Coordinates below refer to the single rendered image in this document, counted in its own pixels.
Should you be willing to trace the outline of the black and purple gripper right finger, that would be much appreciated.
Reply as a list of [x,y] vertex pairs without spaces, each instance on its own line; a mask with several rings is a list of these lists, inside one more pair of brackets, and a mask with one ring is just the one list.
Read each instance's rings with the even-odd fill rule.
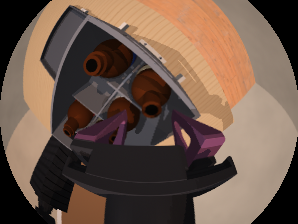
[[[172,110],[171,120],[175,145],[184,146],[188,168],[196,159],[214,156],[225,142],[222,131],[187,117],[176,110]],[[189,147],[178,124],[190,137]]]

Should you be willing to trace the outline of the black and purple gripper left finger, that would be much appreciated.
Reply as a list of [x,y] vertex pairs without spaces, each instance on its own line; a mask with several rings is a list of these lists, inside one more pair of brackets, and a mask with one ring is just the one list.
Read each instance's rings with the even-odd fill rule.
[[127,111],[123,110],[108,119],[105,119],[101,122],[98,122],[83,130],[78,131],[74,138],[94,141],[96,143],[109,144],[109,137],[119,127],[117,136],[113,144],[124,145],[127,120]]

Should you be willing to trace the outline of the dark grey divided crate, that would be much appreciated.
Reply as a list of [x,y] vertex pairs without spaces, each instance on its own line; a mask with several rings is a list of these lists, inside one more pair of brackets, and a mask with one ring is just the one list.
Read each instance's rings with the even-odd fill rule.
[[[85,128],[94,125],[98,118],[107,119],[108,108],[117,93],[138,109],[142,109],[132,96],[131,86],[138,70],[146,63],[172,88],[171,95],[169,100],[161,106],[162,112],[158,117],[148,118],[141,110],[140,120],[133,130],[127,132],[124,145],[155,146],[171,137],[173,135],[172,110],[183,113],[194,120],[201,116],[180,83],[172,77],[174,75],[156,60],[157,58],[151,52],[148,53],[149,51],[142,44],[140,46],[137,40],[131,39],[132,36],[128,35],[123,30],[88,15],[69,42],[57,71],[50,112],[51,134],[67,148],[70,149],[73,140],[63,132],[63,128],[68,120],[68,109],[75,100],[95,114]],[[85,59],[100,43],[109,39],[117,39],[133,51],[137,55],[135,62],[123,74],[114,78],[94,77],[86,74],[83,68]]]

